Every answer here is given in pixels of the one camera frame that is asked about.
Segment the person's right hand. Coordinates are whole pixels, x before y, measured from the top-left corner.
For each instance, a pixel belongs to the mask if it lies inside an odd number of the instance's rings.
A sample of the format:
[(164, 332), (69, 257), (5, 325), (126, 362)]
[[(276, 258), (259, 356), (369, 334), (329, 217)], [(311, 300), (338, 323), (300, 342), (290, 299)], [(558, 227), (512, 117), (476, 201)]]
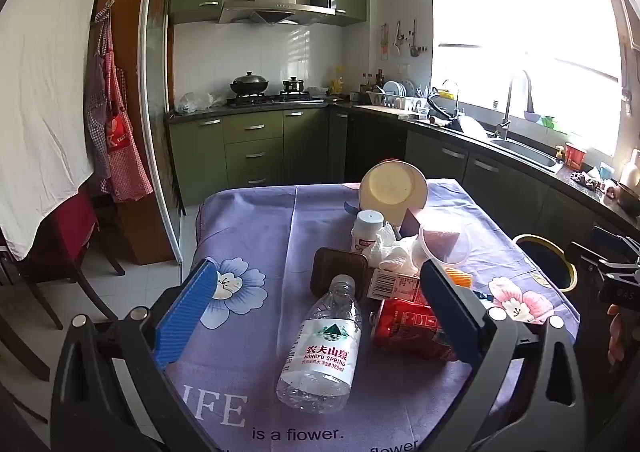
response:
[(623, 335), (623, 317), (620, 314), (620, 307), (610, 305), (608, 307), (608, 315), (612, 318), (610, 329), (610, 341), (608, 342), (608, 362), (615, 364), (622, 362), (625, 357), (625, 346), (622, 342)]

